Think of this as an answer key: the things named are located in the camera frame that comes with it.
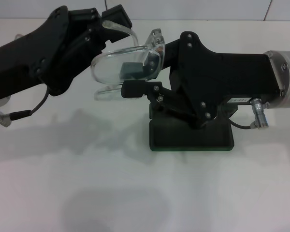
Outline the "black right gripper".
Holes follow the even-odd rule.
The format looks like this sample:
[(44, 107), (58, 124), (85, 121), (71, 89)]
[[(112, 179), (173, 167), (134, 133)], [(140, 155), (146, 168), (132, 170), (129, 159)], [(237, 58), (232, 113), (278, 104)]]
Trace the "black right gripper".
[(267, 55), (216, 53), (192, 31), (124, 62), (120, 79), (152, 80), (168, 67), (171, 89), (188, 101), (197, 127), (214, 120), (218, 108), (232, 98), (266, 103), (280, 94)]

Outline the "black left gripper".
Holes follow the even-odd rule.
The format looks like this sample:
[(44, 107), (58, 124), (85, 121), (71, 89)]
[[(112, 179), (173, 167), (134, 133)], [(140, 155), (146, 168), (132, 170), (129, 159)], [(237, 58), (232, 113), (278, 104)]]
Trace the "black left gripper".
[(87, 29), (81, 11), (55, 9), (33, 32), (0, 47), (0, 97), (45, 84), (51, 95), (64, 93), (72, 80), (112, 43), (129, 37), (117, 29)]

